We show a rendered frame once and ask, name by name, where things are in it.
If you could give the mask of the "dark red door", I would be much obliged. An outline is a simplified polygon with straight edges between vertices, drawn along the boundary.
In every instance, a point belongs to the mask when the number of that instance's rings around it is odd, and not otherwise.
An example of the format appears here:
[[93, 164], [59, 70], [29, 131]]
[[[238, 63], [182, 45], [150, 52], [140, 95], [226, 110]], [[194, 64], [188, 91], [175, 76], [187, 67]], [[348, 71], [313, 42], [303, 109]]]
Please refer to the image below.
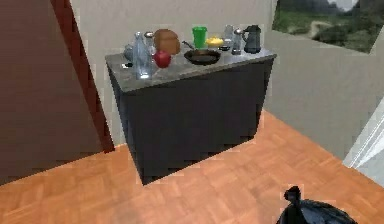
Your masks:
[[0, 186], [114, 148], [69, 0], [0, 0]]

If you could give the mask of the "red apple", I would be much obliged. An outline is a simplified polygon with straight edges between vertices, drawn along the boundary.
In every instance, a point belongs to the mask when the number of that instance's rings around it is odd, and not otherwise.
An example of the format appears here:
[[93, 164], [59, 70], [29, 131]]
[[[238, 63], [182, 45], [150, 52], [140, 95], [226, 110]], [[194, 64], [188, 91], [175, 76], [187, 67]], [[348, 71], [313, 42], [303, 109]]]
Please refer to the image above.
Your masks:
[[159, 68], [167, 68], [171, 63], [171, 55], [165, 51], [157, 51], [153, 59]]

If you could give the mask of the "black frying pan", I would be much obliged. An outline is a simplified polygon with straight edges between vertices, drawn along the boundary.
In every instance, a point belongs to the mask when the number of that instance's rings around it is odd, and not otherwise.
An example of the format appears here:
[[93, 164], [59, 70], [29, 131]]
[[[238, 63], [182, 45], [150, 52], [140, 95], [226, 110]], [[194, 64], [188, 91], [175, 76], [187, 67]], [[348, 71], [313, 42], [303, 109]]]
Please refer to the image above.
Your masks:
[[189, 47], [189, 50], [184, 53], [184, 57], [194, 65], [212, 65], [221, 58], [221, 54], [215, 50], [197, 49], [186, 41], [183, 41], [183, 44]]

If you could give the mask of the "black garbage bag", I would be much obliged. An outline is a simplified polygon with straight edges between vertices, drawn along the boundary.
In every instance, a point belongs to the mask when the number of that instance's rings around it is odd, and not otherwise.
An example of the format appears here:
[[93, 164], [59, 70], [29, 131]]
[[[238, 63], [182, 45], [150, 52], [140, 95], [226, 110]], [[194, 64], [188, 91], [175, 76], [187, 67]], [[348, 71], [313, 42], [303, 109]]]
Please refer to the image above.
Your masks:
[[348, 213], [329, 203], [302, 199], [298, 186], [287, 189], [284, 198], [289, 205], [276, 224], [358, 224]]

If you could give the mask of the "yellow bowl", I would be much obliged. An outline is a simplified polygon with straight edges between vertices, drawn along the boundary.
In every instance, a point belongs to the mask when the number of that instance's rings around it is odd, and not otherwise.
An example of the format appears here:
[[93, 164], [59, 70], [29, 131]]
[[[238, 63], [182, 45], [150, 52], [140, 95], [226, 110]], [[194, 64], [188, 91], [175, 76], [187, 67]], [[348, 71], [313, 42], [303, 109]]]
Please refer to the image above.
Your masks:
[[224, 41], [218, 37], [211, 37], [206, 40], [206, 44], [209, 48], [218, 48], [222, 46]]

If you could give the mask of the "grey round pot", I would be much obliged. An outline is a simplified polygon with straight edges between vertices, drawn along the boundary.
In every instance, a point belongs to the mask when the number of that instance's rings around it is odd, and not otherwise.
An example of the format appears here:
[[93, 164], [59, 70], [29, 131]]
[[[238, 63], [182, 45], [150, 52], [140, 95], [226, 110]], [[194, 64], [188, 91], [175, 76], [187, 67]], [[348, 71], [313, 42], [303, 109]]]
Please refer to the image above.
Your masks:
[[128, 61], [132, 62], [133, 61], [133, 46], [131, 44], [127, 44], [124, 48], [123, 54]]

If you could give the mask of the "silver salt shaker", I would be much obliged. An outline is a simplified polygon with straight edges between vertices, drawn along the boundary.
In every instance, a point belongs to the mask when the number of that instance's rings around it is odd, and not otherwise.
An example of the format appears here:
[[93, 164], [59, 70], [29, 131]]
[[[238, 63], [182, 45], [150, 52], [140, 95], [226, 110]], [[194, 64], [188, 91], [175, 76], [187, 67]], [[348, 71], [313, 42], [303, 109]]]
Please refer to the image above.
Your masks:
[[156, 48], [155, 48], [154, 39], [153, 39], [154, 33], [151, 31], [147, 31], [144, 33], [144, 37], [146, 40], [146, 45], [147, 45], [149, 53], [151, 55], [154, 55], [156, 53]]

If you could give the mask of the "white door frame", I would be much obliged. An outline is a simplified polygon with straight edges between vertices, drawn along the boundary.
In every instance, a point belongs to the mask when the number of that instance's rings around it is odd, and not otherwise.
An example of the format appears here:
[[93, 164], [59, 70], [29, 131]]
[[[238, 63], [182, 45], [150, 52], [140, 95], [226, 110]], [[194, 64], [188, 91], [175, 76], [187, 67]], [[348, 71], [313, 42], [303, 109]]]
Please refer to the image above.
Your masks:
[[384, 97], [357, 137], [343, 164], [384, 188]]

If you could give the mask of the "silver pepper shaker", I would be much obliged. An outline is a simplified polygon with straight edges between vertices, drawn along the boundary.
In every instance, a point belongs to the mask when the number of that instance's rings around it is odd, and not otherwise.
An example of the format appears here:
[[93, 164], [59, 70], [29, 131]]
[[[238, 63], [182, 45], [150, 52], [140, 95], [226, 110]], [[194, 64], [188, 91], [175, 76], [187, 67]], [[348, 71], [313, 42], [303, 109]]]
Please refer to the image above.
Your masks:
[[233, 33], [233, 45], [232, 45], [233, 55], [241, 54], [242, 34], [243, 34], [243, 31], [240, 28], [236, 29]]

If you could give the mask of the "brown bread loaf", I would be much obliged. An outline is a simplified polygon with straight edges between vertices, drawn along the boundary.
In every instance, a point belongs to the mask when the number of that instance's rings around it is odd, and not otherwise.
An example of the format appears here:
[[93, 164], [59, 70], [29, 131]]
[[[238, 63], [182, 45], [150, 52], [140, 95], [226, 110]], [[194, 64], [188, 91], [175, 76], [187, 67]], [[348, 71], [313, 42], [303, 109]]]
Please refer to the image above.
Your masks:
[[169, 29], [158, 29], [154, 33], [154, 43], [157, 51], [165, 51], [170, 55], [180, 52], [178, 35]]

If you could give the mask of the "green cup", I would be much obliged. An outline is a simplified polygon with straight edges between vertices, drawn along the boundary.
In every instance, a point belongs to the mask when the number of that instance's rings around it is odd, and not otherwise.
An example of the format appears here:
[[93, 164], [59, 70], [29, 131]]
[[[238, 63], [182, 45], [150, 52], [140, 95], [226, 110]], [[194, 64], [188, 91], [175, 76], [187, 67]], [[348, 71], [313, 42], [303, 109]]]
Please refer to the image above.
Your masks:
[[206, 41], [207, 28], [204, 26], [195, 26], [192, 28], [193, 42], [196, 48], [203, 48]]

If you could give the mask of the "black kettle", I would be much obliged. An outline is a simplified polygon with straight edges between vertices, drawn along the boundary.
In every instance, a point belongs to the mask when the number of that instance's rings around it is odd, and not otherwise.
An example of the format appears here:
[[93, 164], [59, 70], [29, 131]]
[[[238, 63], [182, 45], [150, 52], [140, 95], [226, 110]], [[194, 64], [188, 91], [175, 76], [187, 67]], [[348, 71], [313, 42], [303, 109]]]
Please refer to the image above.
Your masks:
[[260, 45], [261, 29], [258, 25], [250, 25], [242, 32], [245, 42], [244, 51], [250, 54], [257, 54], [261, 51]]

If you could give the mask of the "clear glass bottle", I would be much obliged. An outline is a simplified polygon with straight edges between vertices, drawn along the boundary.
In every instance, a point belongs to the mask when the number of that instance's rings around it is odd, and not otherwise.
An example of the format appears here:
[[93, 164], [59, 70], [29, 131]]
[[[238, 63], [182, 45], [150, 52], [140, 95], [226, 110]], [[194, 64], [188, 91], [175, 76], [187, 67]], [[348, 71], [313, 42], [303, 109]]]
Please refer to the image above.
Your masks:
[[133, 46], [133, 67], [137, 79], [148, 79], [152, 76], [152, 59], [141, 32], [135, 33]]

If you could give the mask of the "window with green view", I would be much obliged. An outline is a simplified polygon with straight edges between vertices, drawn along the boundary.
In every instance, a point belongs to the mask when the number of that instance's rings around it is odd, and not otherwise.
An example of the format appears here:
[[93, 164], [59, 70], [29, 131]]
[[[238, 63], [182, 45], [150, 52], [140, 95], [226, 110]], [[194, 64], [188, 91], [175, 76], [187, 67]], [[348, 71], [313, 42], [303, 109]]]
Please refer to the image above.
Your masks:
[[277, 0], [272, 29], [370, 53], [384, 26], [384, 0]]

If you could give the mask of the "black cabinet with grey top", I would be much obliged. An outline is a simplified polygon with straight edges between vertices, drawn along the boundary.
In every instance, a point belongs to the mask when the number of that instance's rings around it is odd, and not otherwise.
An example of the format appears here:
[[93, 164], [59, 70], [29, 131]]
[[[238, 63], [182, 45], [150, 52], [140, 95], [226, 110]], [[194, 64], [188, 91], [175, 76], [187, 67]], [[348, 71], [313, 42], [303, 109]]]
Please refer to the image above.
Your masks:
[[176, 55], [138, 79], [123, 54], [105, 57], [125, 140], [146, 185], [254, 138], [276, 54], [224, 52], [198, 66]]

